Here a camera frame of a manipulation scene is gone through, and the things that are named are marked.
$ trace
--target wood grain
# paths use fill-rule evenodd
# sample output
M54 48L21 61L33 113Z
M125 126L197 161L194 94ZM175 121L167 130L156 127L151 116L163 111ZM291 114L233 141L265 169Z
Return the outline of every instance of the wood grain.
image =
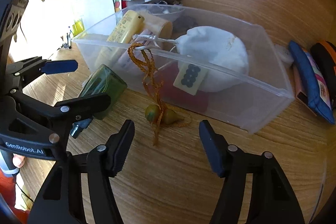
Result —
M226 13L262 25L273 42L286 45L290 39L309 47L326 38L336 14L336 0L184 0L184 5ZM77 96L81 83L90 74L80 52L58 51L57 59L75 58L76 72L42 76L25 89L30 96L53 105ZM105 143L116 133L125 119L135 122L136 134L124 169L111 180L115 199L125 223L202 223L209 222L223 181L211 171L198 137L198 123L206 117L190 113L193 122L187 128L165 128L158 147L152 147L152 130L144 117L151 101L146 95L127 90L103 121L94 121L78 139L70 138L68 150L73 154L88 152ZM228 143L246 152L261 154L271 151L288 177L302 208L305 221L310 219L328 165L330 180L336 162L331 159L334 128L322 118L314 117L297 101L255 135L223 122L206 118ZM52 166L52 162L29 159L21 173L27 188L35 197ZM247 177L246 195L239 223L245 223L251 192L251 176ZM325 190L327 199L332 188ZM83 187L87 178L83 176ZM83 191L89 223L88 190Z

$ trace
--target green glass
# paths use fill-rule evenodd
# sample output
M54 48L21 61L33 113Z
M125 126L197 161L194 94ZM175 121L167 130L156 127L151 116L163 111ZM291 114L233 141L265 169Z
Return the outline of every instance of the green glass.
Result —
M106 110L94 114L96 119L102 120L126 88L127 84L124 80L115 74L109 67L102 64L90 77L79 94L79 97L106 92L111 97L111 104Z

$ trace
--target blue pouch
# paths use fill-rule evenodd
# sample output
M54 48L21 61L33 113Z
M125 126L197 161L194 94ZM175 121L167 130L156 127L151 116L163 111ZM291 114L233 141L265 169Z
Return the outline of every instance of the blue pouch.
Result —
M288 49L294 58L307 94L308 107L331 124L335 124L326 82L312 56L294 41L289 43Z

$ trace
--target black case with orange trim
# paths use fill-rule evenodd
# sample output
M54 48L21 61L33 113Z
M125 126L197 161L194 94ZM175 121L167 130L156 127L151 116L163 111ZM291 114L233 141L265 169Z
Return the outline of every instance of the black case with orange trim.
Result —
M310 53L325 79L332 107L336 108L336 47L322 40L310 48Z

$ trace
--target orange stripe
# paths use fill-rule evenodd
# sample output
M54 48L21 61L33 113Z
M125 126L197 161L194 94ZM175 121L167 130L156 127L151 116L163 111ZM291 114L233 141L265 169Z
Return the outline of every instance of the orange stripe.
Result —
M323 47L325 47L327 52L330 54L331 58L334 60L334 63L336 64L336 52L334 51L333 47L331 47L329 43L326 42L325 40L321 40L318 43L320 43Z

